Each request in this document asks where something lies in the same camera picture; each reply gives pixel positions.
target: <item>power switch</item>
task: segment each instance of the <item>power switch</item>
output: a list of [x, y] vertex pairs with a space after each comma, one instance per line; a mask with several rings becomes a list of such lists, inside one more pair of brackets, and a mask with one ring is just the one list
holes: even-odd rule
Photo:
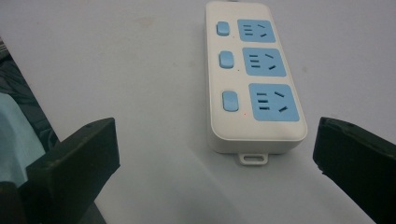
[[223, 50], [219, 55], [219, 63], [222, 68], [233, 68], [233, 54]]
[[217, 25], [218, 35], [227, 36], [230, 34], [230, 26], [227, 21], [219, 21]]
[[235, 112], [239, 109], [238, 96], [234, 91], [223, 92], [223, 108], [229, 112]]

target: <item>electrical outlet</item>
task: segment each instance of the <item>electrical outlet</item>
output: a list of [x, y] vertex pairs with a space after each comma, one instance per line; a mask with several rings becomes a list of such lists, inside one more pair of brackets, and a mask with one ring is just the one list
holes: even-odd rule
[[205, 14], [207, 142], [244, 165], [263, 165], [307, 134], [270, 9], [210, 2]]
[[285, 66], [279, 50], [243, 48], [247, 74], [251, 76], [284, 77]]
[[254, 119], [259, 121], [300, 119], [288, 85], [252, 83], [248, 87]]
[[238, 20], [239, 36], [242, 41], [274, 43], [274, 31], [269, 21]]

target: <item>power strip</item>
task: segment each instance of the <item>power strip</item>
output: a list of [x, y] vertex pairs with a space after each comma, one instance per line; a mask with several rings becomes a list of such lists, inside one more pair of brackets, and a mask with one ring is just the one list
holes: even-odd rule
[[244, 165], [296, 147], [307, 127], [269, 8], [206, 5], [207, 139]]

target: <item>gray background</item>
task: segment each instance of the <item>gray background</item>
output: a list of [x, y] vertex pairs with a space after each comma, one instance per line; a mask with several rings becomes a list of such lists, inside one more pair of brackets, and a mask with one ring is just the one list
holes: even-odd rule
[[320, 117], [396, 142], [396, 1], [261, 1], [308, 125], [263, 167], [207, 146], [206, 2], [0, 2], [0, 36], [58, 136], [116, 119], [121, 168], [96, 200], [106, 221], [373, 223], [312, 153]]

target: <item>plastic casing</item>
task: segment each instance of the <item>plastic casing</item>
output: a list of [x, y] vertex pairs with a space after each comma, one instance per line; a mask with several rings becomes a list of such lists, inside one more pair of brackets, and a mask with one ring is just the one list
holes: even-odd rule
[[[244, 42], [238, 32], [237, 21], [265, 20], [272, 24], [274, 43]], [[217, 34], [217, 23], [227, 21], [228, 36]], [[307, 135], [307, 127], [295, 90], [290, 69], [279, 42], [271, 12], [266, 5], [239, 2], [210, 2], [206, 5], [206, 93], [207, 93], [207, 141], [219, 153], [281, 154], [296, 147]], [[285, 77], [257, 77], [246, 73], [243, 48], [278, 49], [286, 70]], [[219, 66], [219, 53], [233, 53], [234, 66]], [[253, 117], [249, 84], [287, 84], [291, 88], [299, 114], [298, 121], [258, 121]], [[227, 112], [223, 109], [222, 93], [235, 91], [239, 109]]]

